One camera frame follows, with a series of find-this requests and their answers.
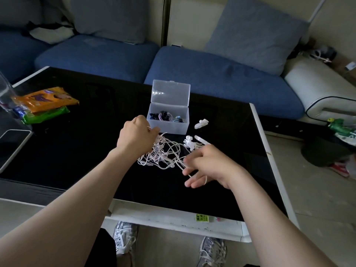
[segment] clear plastic box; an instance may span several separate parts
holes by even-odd
[[[190,84],[174,81],[154,80],[151,93],[151,104],[147,121],[153,128],[158,126],[161,133],[185,135],[189,126]],[[184,123],[151,120],[150,113],[167,111],[173,118],[180,116]]]

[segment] sneaker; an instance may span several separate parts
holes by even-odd
[[[119,221],[113,232],[113,239],[116,245],[116,254],[132,255],[135,249],[135,242],[138,234],[138,225]]]
[[[197,267],[223,267],[227,252],[224,240],[204,237],[200,245],[200,259]]]

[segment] sticker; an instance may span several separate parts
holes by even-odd
[[[197,214],[195,216],[195,221],[197,221],[197,222],[209,222],[209,216]]]
[[[351,62],[346,66],[347,70],[353,70],[355,67],[356,67],[356,62]]]

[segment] snack package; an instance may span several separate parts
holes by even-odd
[[[32,113],[79,103],[78,100],[72,98],[61,87],[45,89],[29,95],[16,96],[13,99],[17,105],[28,109]]]
[[[57,116],[60,116],[65,113],[69,113],[69,109],[64,106],[61,108],[55,108],[53,110],[45,111],[45,112],[38,112],[33,114],[32,112],[27,113],[24,117],[22,117],[22,121],[26,125],[31,125],[34,123],[42,123],[44,121],[53,119]]]

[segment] white sofa armrest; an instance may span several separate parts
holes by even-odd
[[[354,122],[356,87],[327,65],[300,55],[287,61],[283,75],[303,103],[308,118],[318,121],[343,118],[345,123]]]

